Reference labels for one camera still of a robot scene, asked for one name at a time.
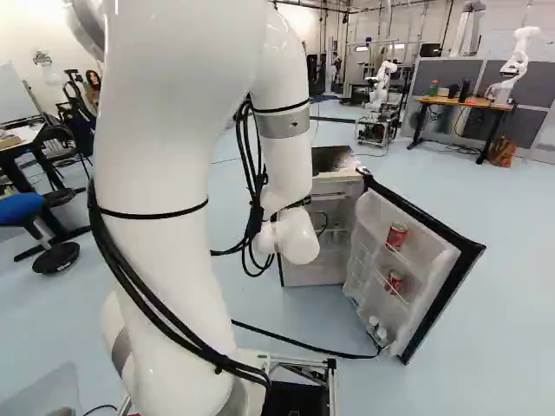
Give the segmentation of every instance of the soda can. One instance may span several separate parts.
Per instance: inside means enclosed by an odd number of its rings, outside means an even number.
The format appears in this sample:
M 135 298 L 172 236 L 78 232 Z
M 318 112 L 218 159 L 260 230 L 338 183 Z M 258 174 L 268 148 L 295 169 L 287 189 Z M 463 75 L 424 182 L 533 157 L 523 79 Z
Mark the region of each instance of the soda can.
M 388 273 L 388 281 L 385 283 L 385 291 L 391 292 L 392 296 L 397 295 L 402 285 L 402 275 L 397 270 L 390 270 Z
M 387 244 L 385 244 L 386 247 L 392 251 L 393 249 L 400 250 L 402 247 L 402 244 L 405 242 L 405 238 L 407 238 L 407 235 L 408 235 L 408 228 L 405 224 L 393 223 L 389 227 Z

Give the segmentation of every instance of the robotic arm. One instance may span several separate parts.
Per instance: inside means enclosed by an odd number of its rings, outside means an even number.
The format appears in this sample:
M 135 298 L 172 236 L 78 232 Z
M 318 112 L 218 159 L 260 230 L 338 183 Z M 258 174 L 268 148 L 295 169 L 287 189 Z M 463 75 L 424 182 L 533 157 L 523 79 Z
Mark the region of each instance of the robotic arm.
M 533 36 L 539 36 L 540 29 L 535 26 L 516 29 L 514 38 L 517 44 L 514 48 L 511 59 L 503 65 L 499 73 L 510 79 L 491 85 L 486 91 L 486 98 L 495 104 L 507 104 L 511 97 L 511 92 L 517 81 L 528 72 L 528 43 Z
M 216 138 L 250 91 L 269 176 L 261 204 L 266 217 L 278 214 L 263 227 L 260 246 L 278 248 L 292 263 L 317 256 L 309 215 L 302 207 L 286 209 L 310 194 L 312 181 L 302 44 L 264 0 L 106 0 L 104 6 L 95 202 L 106 230 L 95 237 L 109 233 L 129 267 L 218 360 L 252 361 L 235 344 L 212 272 L 207 175 Z M 206 25 L 202 16 L 216 24 Z M 118 257 L 101 252 L 107 261 Z M 124 269 L 114 271 L 120 284 L 102 326 L 141 414 L 259 415 L 264 389 L 215 371 L 163 334 L 120 280 Z M 155 316 L 167 320 L 159 309 Z
M 378 73 L 375 76 L 366 78 L 366 81 L 374 81 L 376 84 L 371 88 L 369 97 L 370 102 L 366 108 L 374 112 L 379 112 L 384 101 L 388 99 L 389 79 L 391 74 L 397 71 L 397 65 L 390 61 L 383 61 Z

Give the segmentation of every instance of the orange bag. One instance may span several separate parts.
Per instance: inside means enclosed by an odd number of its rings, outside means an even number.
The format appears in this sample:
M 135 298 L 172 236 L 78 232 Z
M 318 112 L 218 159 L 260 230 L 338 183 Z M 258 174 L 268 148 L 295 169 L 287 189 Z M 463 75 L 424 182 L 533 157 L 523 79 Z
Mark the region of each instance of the orange bag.
M 501 134 L 489 150 L 489 162 L 494 166 L 511 167 L 516 151 L 517 146 Z

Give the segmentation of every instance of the open fridge door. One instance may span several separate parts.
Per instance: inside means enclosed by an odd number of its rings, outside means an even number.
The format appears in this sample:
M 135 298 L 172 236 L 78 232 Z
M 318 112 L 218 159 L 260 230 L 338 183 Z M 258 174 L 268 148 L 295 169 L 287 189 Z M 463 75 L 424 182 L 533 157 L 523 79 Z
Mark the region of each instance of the open fridge door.
M 408 364 L 486 247 L 357 171 L 365 193 L 356 201 L 343 293 L 376 346 Z M 408 231 L 398 248 L 388 244 L 393 223 Z

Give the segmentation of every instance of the whiteboard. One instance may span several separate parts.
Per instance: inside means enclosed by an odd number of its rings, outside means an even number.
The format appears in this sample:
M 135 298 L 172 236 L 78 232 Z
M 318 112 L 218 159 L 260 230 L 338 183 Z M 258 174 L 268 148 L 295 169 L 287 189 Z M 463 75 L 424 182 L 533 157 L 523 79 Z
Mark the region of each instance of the whiteboard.
M 0 64 L 0 124 L 38 114 L 11 62 Z

